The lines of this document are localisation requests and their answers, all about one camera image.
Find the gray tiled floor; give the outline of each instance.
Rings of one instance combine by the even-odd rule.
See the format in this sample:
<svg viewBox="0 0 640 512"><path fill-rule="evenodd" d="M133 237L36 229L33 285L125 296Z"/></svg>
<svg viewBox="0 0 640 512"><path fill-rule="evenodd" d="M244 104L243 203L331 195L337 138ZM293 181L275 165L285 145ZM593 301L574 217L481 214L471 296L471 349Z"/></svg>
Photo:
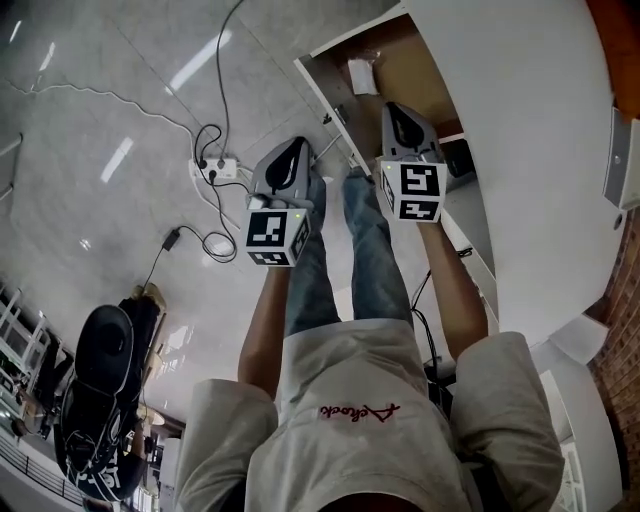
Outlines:
<svg viewBox="0 0 640 512"><path fill-rule="evenodd" d="M322 125L322 108L292 61L394 3L246 0L220 53L232 117L230 151L251 167L294 134L320 151L335 132ZM11 214L0 217L0 270L70 348L94 307L119 301L144 281L172 227L189 224L207 233L219 221L193 190L184 131L111 97L67 89L24 96L5 79L26 90L59 83L112 90L192 131L223 123L213 58L173 94L167 86L216 37L232 4L22 0L0 24L0 120L25 136ZM102 170L127 137L131 150L103 183ZM340 146L320 163L321 172L335 178L328 187L325 239L336 291L349 286L353 261L340 194L345 163ZM223 199L239 221L242 195L226 189ZM417 232L394 224L393 235L411 291L426 268ZM168 353L146 391L150 405L184 419L194 382L235 377L263 275L244 254L229 265L208 260L188 233L160 257L153 280L169 304ZM425 303L433 304L429 294Z"/></svg>

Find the cable connector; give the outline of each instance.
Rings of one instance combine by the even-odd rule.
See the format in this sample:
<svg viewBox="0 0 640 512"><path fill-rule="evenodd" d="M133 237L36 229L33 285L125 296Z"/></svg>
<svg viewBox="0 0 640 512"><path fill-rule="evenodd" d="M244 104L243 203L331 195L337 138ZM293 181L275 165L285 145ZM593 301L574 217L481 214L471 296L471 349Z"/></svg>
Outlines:
<svg viewBox="0 0 640 512"><path fill-rule="evenodd" d="M180 238L180 229L172 229L171 233L169 233L167 235L167 238L164 239L164 242L162 242L162 248L165 251L169 252L171 249L173 249L173 246L176 245L178 238Z"/></svg>

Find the drawer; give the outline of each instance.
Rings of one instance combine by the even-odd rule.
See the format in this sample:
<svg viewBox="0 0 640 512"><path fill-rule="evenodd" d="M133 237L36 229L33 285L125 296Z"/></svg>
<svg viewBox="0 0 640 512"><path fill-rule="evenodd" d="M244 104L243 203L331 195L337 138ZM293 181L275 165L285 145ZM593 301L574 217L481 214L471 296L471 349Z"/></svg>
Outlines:
<svg viewBox="0 0 640 512"><path fill-rule="evenodd" d="M372 61L379 95L353 93L348 61ZM295 61L358 163L369 172L381 155L385 101L423 115L439 137L462 132L456 109L424 39L402 5Z"/></svg>

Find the white cube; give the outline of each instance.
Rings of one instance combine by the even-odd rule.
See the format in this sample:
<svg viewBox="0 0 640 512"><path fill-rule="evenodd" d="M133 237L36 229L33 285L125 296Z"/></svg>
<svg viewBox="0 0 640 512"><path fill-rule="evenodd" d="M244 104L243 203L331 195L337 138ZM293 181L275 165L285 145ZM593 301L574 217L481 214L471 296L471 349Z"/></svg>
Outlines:
<svg viewBox="0 0 640 512"><path fill-rule="evenodd" d="M295 267L311 234L304 208L247 210L244 246L256 265Z"/></svg>
<svg viewBox="0 0 640 512"><path fill-rule="evenodd" d="M382 190L393 216L411 222L437 222L444 205L447 164L381 162Z"/></svg>

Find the power socket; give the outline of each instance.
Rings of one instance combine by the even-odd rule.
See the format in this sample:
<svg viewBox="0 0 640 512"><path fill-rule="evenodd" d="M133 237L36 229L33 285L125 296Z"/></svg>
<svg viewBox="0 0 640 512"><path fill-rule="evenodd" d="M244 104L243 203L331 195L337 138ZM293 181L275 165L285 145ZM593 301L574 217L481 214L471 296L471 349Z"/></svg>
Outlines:
<svg viewBox="0 0 640 512"><path fill-rule="evenodd" d="M224 166L222 168L218 167L218 162L220 162L219 158L205 158L204 161L207 163L207 166L204 169L198 169L195 162L189 160L189 173L191 176L194 178L202 178L202 174L204 174L207 179L209 179L209 171L216 171L217 179L235 180L238 177L238 162L235 158L223 159Z"/></svg>

